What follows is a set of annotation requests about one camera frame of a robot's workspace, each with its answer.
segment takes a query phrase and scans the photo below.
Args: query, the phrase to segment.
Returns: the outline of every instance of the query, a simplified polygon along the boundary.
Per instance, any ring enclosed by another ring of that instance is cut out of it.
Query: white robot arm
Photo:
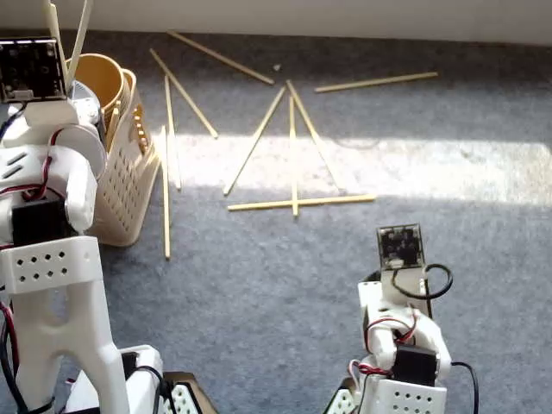
[[[368,355],[350,362],[352,382],[335,394],[326,413],[444,414],[442,381],[454,363],[430,301],[449,290],[452,274],[443,265],[426,266],[418,225],[380,228],[378,243],[381,270],[358,284]],[[447,281],[430,293],[427,276],[436,268]],[[476,400],[474,412],[478,405]]]
[[[53,414],[70,355],[82,371],[66,413],[199,413],[188,383],[162,378],[157,350],[113,343],[97,239],[85,235],[105,164],[103,123],[66,96],[61,65],[55,39],[0,40],[0,103],[24,102],[0,128],[0,285],[11,302],[0,304],[0,360],[17,410]],[[60,288],[63,320],[50,309]]]

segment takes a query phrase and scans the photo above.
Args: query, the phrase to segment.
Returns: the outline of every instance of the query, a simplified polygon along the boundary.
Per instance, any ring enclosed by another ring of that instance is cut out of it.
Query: black wire
[[[440,298],[442,295],[444,295],[446,292],[448,292],[449,289],[452,287],[452,283],[454,281],[454,278],[453,278],[453,275],[452,275],[452,272],[450,271],[450,269],[448,267],[444,266],[444,265],[439,264],[439,263],[433,263],[431,265],[426,266],[424,271],[427,272],[431,269],[441,269],[447,274],[447,284],[438,292],[431,293],[429,295],[418,295],[416,293],[408,292],[406,289],[403,289],[402,287],[397,285],[397,280],[396,279],[397,279],[399,269],[396,269],[393,272],[393,276],[391,277],[391,284],[395,289],[397,289],[399,292],[401,292],[407,298],[420,299],[420,300],[431,300],[431,299]]]
[[[159,380],[160,395],[162,395],[164,399],[169,400],[169,405],[171,406],[172,413],[177,414],[176,407],[174,406],[173,395],[171,393],[171,384],[166,379],[163,379],[163,376],[159,373],[159,371],[157,371],[153,367],[150,367],[149,365],[140,365],[136,368],[136,371],[148,371],[152,373],[155,377],[157,377],[157,380]]]
[[[454,361],[451,364],[453,367],[465,367],[472,375],[472,381],[474,383],[474,414],[480,412],[480,383],[477,380],[477,374],[474,368],[466,362]]]
[[[363,386],[363,389],[362,389],[361,403],[358,406],[358,412],[361,412],[362,403],[364,402],[364,396],[366,395],[366,385],[367,385],[367,382],[368,382],[368,377],[370,375],[376,375],[376,374],[375,373],[369,373],[369,374],[367,374],[366,378],[364,379],[364,386]]]
[[[3,136],[14,121],[22,115],[23,111],[27,108],[27,102],[22,103],[22,107],[12,116],[10,116],[0,127],[0,142],[2,142]]]
[[[3,323],[2,336],[0,341],[0,363],[2,364],[3,376],[6,379],[9,391],[16,401],[17,409],[19,410],[19,412],[27,412],[27,404],[25,404],[25,400],[23,399],[23,396],[21,395],[21,392],[17,387],[16,379],[14,378],[14,374],[11,372],[11,368],[9,366],[8,324],[5,321]]]
[[[152,414],[159,414],[159,396],[161,394],[161,383],[155,388],[155,398],[154,398],[154,411]]]

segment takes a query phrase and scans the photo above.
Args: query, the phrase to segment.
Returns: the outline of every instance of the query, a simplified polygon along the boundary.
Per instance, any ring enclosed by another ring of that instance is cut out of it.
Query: stick
[[[44,8],[44,14],[46,15],[46,21],[50,30],[50,35],[58,40],[58,49],[60,51],[60,60],[62,62],[61,71],[63,75],[63,82],[66,86],[67,81],[67,63],[66,56],[63,53],[63,47],[61,46],[60,24],[58,22],[58,11],[55,4],[51,4],[50,0],[44,0],[42,2]]]
[[[248,153],[246,154],[245,158],[243,159],[237,171],[235,172],[235,175],[232,178],[232,180],[228,182],[224,187],[223,192],[225,196],[228,196],[230,194],[230,192],[232,191],[232,187],[234,186],[235,182],[238,180],[238,177],[240,177],[240,174],[242,173],[243,168],[248,163],[249,157],[255,150],[255,147],[257,146],[257,142],[259,142],[260,136],[262,135],[262,131],[267,126],[268,121],[270,121],[270,118],[272,117],[274,111],[276,110],[276,107],[278,107],[279,101],[284,96],[284,92],[285,92],[285,87],[282,86],[282,88],[279,90],[278,94],[270,104],[270,107],[268,108],[268,111],[265,114],[265,116],[262,118],[262,121],[260,121],[259,127],[253,134],[253,142],[251,143],[251,147],[249,148]]]
[[[163,140],[163,154],[161,156],[161,168],[163,169],[163,235],[165,245],[165,259],[171,259],[171,227],[169,217],[169,171],[168,171],[168,135],[165,125],[161,127],[161,139]]]
[[[201,120],[201,122],[203,123],[203,125],[209,130],[209,133],[210,135],[213,137],[213,138],[217,138],[218,137],[218,133],[215,131],[215,129],[211,126],[210,122],[207,121],[207,118],[205,117],[205,115],[203,114],[203,112],[199,109],[199,107],[196,105],[195,102],[193,102],[193,99],[191,98],[191,96],[188,94],[188,92],[185,91],[184,87],[180,84],[180,82],[176,79],[176,77],[174,76],[174,74],[169,70],[169,68],[165,65],[165,62],[163,60],[161,60],[161,58],[159,57],[159,55],[153,50],[153,49],[149,49],[149,52],[152,54],[152,56],[154,57],[154,59],[157,61],[157,63],[159,64],[159,66],[161,66],[161,69],[163,69],[163,72],[165,72],[165,75],[169,77],[169,79],[171,79],[171,82],[174,84],[174,86],[176,87],[176,89],[180,92],[180,95],[182,95],[182,97],[185,99],[185,101],[190,105],[190,107],[192,108],[192,110],[196,113],[196,115],[198,116],[198,118]]]
[[[226,56],[222,56],[219,52],[215,52],[214,50],[209,49],[208,47],[200,45],[196,41],[193,41],[192,39],[188,39],[187,37],[184,37],[183,35],[178,34],[172,30],[169,30],[167,33],[170,36],[178,39],[179,41],[183,41],[186,45],[195,47],[197,50],[200,50],[203,53],[207,53],[211,58],[215,58],[216,60],[219,60],[228,66],[232,66],[234,69],[237,69],[238,71],[241,71],[253,78],[257,78],[258,80],[265,82],[266,84],[274,85],[273,79],[270,79],[264,75],[261,75],[260,73],[254,71],[253,69],[249,69],[248,67],[242,64],[239,64],[233,61],[232,59],[227,58]]]
[[[107,152],[111,151],[113,140],[115,139],[115,132],[117,131],[117,125],[119,124],[119,118],[121,115],[121,101],[115,102],[115,108],[111,112],[110,125],[107,128],[107,134],[105,134],[105,149]]]
[[[94,0],[85,0],[83,6],[83,13],[80,17],[80,23],[78,24],[77,37],[75,39],[75,46],[72,48],[71,63],[69,64],[69,70],[67,71],[66,89],[69,90],[72,85],[72,81],[75,79],[75,72],[77,71],[78,59],[80,53],[83,50],[83,43],[85,43],[86,30],[88,29],[88,22],[90,20],[90,14],[92,13],[92,6]]]
[[[165,100],[166,100],[166,118],[169,124],[169,133],[167,134],[167,141],[170,142],[172,161],[174,164],[174,175],[176,181],[176,189],[182,190],[182,176],[180,175],[180,162],[179,154],[176,145],[176,136],[174,134],[174,120],[173,120],[173,104],[171,102],[171,84],[169,84],[169,78],[165,75]],[[166,147],[166,153],[168,157],[169,149]]]
[[[413,75],[395,76],[393,78],[370,79],[370,80],[361,80],[359,82],[351,82],[349,84],[320,86],[316,88],[314,91],[318,93],[343,91],[346,89],[364,88],[367,86],[387,85],[387,84],[394,84],[397,82],[407,82],[409,80],[434,78],[436,76],[439,76],[439,73],[437,72],[415,73]]]
[[[295,100],[295,104],[297,105],[299,112],[303,117],[304,123],[307,125],[307,128],[310,131],[310,136],[312,137],[312,140],[317,146],[317,150],[320,153],[322,160],[324,161],[324,163],[326,164],[326,167],[328,168],[329,175],[331,175],[331,178],[334,180],[334,183],[336,184],[336,187],[338,189],[344,188],[340,183],[340,180],[337,178],[338,176],[337,176],[336,170],[329,162],[329,156],[326,154],[326,147],[324,146],[324,142],[320,138],[320,135],[318,135],[318,132],[315,130],[314,125],[312,124],[311,118],[309,117],[309,114],[307,113],[306,109],[303,106],[301,97],[295,90],[295,87],[293,86],[291,80],[289,79],[286,80],[286,83],[287,83],[287,88],[290,90],[290,93],[292,94],[293,99]]]
[[[299,215],[299,204],[297,195],[297,153],[296,153],[296,141],[297,136],[295,133],[295,108],[293,105],[293,97],[290,97],[290,153],[292,159],[292,212],[293,216]]]
[[[345,203],[365,203],[376,199],[372,194],[363,196],[346,196],[346,197],[329,197],[329,198],[306,198],[298,200],[299,205],[321,205],[321,204],[345,204]],[[250,204],[233,204],[228,206],[228,211],[244,211],[244,210],[267,210],[280,209],[290,207],[293,201],[268,201],[265,203],[250,203]]]

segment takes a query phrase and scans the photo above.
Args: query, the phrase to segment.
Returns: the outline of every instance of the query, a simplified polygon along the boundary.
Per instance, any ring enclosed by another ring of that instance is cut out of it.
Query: white basket
[[[136,242],[146,215],[160,159],[143,123],[144,112],[136,77],[129,105],[121,115],[105,171],[97,183],[96,210],[90,235],[102,244],[129,246]]]

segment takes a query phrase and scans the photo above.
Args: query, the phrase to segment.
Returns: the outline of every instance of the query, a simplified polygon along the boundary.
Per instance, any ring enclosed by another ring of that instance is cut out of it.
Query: gray carpet
[[[167,370],[197,375],[221,413],[320,413],[348,361],[363,355],[356,283],[378,266],[374,230],[421,223],[426,259],[455,272],[434,310],[453,358],[479,372],[481,412],[548,413],[552,49],[193,37],[279,83],[293,79],[346,192],[379,198],[304,208],[297,221],[289,210],[228,213],[228,203],[290,197],[285,105],[229,199],[222,195],[276,88],[164,34],[91,33],[85,51],[136,72],[152,131],[166,111],[149,47],[220,133],[213,141],[173,91],[184,175],[183,191],[172,189],[173,259],[162,258],[158,183],[140,240],[103,248],[116,344],[155,346]],[[312,91],[427,70],[441,77]],[[337,194],[301,122],[298,133],[301,197]],[[447,413],[470,413],[467,373],[454,370],[446,385]]]

